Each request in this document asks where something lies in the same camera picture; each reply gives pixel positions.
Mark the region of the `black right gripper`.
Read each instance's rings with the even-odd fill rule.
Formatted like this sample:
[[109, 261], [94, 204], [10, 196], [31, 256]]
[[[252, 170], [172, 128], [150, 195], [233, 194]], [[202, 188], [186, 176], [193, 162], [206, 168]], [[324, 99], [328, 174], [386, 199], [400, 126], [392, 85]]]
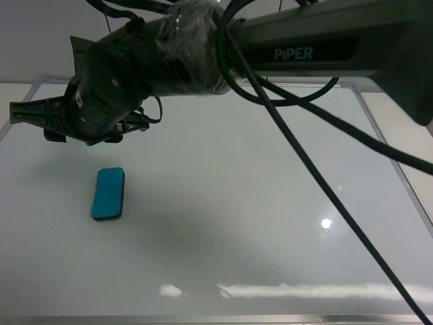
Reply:
[[71, 37], [75, 75], [64, 95], [12, 102], [10, 122], [41, 128], [49, 142], [71, 138], [89, 146], [147, 130], [149, 122], [136, 112], [150, 94], [133, 59], [137, 35], [121, 28], [99, 41]]

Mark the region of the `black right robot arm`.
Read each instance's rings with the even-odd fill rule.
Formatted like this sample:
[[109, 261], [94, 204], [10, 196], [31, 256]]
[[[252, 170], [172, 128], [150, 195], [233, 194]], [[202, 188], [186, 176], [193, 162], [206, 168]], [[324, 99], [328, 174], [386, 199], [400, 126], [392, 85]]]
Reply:
[[117, 143], [146, 130], [150, 97], [229, 91], [220, 65], [243, 77], [365, 77], [416, 123], [432, 120], [431, 1], [301, 1], [294, 9], [238, 18], [245, 1], [93, 1], [127, 23], [98, 41], [71, 38], [75, 74], [59, 97], [11, 103], [10, 121], [52, 142]]

